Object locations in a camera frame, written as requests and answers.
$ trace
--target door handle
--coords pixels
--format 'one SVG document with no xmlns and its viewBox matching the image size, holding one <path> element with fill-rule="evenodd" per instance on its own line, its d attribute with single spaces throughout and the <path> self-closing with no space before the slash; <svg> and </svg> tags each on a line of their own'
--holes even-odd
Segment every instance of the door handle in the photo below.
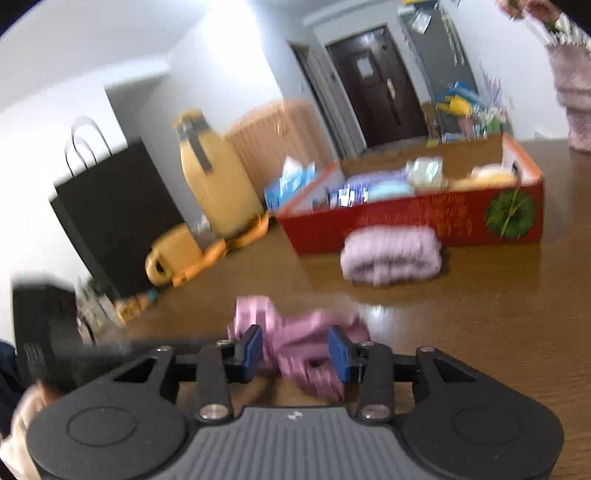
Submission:
<svg viewBox="0 0 591 480">
<path fill-rule="evenodd" d="M 388 92 L 390 93 L 392 100 L 396 100 L 396 89 L 394 88 L 394 84 L 392 83 L 391 79 L 386 80 L 386 86 L 388 87 Z"/>
</svg>

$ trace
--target yellow mug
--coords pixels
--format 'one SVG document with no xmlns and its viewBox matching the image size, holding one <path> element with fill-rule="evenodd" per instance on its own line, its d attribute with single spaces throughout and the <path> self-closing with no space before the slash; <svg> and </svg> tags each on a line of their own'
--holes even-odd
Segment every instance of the yellow mug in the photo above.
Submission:
<svg viewBox="0 0 591 480">
<path fill-rule="evenodd" d="M 183 223 L 169 230 L 152 244 L 145 261 L 146 275 L 156 286 L 169 283 L 173 277 L 197 264 L 203 252 Z"/>
</svg>

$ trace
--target doorway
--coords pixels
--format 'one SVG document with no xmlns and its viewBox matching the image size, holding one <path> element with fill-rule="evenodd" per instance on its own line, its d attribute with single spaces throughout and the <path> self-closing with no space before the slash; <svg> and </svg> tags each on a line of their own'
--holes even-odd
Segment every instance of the doorway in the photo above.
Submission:
<svg viewBox="0 0 591 480">
<path fill-rule="evenodd" d="M 386 26 L 327 48 L 368 148 L 427 135 L 413 83 Z"/>
<path fill-rule="evenodd" d="M 328 129 L 332 144 L 335 146 L 336 154 L 340 160 L 343 160 L 348 156 L 346 152 L 345 142 L 339 134 L 339 129 L 336 125 L 336 121 L 330 113 L 328 101 L 319 85 L 317 71 L 315 71 L 314 68 L 315 63 L 312 61 L 313 58 L 311 58 L 310 47 L 307 45 L 291 44 L 291 49 L 296 57 L 295 59 L 297 60 L 297 63 L 300 65 L 302 74 L 304 75 L 304 78 L 306 79 L 306 82 L 310 87 L 310 92 L 312 93 L 312 96 L 316 101 L 316 105 L 322 116 L 322 120 L 324 120 L 324 124 Z"/>
</svg>

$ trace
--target red cardboard box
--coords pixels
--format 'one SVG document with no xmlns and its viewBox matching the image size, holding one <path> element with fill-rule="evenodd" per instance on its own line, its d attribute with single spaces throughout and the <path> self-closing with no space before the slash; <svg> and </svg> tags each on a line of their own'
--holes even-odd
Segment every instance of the red cardboard box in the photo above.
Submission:
<svg viewBox="0 0 591 480">
<path fill-rule="evenodd" d="M 502 163 L 515 166 L 521 184 L 313 211 L 313 205 L 326 198 L 326 189 L 339 188 L 347 177 L 396 170 L 417 157 L 437 156 L 443 157 L 448 179 L 465 178 L 477 166 Z M 430 225 L 444 247 L 539 242 L 544 224 L 544 177 L 509 135 L 434 148 L 402 148 L 327 167 L 281 209 L 278 220 L 299 254 L 338 252 L 351 232 L 370 225 Z"/>
</svg>

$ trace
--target gray ribbed plate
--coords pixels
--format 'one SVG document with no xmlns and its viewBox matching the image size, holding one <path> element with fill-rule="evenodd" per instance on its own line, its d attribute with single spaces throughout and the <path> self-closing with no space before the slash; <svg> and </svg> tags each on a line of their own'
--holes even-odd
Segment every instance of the gray ribbed plate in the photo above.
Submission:
<svg viewBox="0 0 591 480">
<path fill-rule="evenodd" d="M 434 480 L 392 431 L 354 421 L 344 407 L 248 407 L 199 430 L 183 456 L 154 480 Z"/>
</svg>

